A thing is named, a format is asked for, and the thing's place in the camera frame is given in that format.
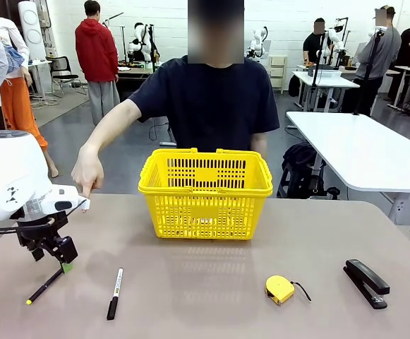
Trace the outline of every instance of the bare foot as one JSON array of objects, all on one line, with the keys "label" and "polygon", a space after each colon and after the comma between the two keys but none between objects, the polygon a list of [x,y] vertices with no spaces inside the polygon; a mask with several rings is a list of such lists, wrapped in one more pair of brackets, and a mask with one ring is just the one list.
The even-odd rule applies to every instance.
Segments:
[{"label": "bare foot", "polygon": [[59,171],[56,168],[56,165],[52,163],[51,165],[48,165],[49,168],[49,173],[51,174],[51,178],[57,178],[59,176]]}]

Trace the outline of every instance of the red hoodie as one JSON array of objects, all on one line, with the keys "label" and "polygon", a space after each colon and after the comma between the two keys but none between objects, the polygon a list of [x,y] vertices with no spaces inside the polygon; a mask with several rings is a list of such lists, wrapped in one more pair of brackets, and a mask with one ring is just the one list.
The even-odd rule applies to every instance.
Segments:
[{"label": "red hoodie", "polygon": [[118,57],[111,31],[95,19],[85,19],[76,28],[76,53],[85,79],[93,82],[115,80]]}]

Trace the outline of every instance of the yellow tape measure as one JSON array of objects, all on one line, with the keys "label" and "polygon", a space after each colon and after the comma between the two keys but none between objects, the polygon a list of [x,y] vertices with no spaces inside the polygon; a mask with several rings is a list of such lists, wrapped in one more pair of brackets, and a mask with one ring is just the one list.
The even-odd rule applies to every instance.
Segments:
[{"label": "yellow tape measure", "polygon": [[275,304],[281,305],[294,294],[294,284],[298,285],[303,290],[308,300],[311,301],[310,296],[301,284],[298,282],[289,281],[280,275],[273,275],[266,280],[265,292],[266,295],[275,302]]}]

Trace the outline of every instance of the yellow plastic basket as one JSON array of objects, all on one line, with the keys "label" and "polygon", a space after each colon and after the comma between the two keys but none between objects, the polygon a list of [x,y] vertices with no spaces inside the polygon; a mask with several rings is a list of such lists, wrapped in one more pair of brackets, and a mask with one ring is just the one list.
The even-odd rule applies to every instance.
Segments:
[{"label": "yellow plastic basket", "polygon": [[272,175],[259,153],[155,150],[140,174],[160,238],[252,239]]}]

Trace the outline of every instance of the pen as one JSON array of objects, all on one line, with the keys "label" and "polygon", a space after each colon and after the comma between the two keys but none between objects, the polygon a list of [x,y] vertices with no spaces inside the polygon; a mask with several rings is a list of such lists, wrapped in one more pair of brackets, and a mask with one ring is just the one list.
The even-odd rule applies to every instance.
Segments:
[{"label": "pen", "polygon": [[109,309],[107,310],[107,320],[114,320],[115,312],[117,310],[117,303],[119,302],[121,277],[123,275],[123,269],[119,268],[119,273],[117,274],[117,281],[115,282],[114,295],[109,303]]},{"label": "pen", "polygon": [[55,274],[46,281],[26,302],[27,305],[31,305],[62,273],[63,268],[55,272]]}]

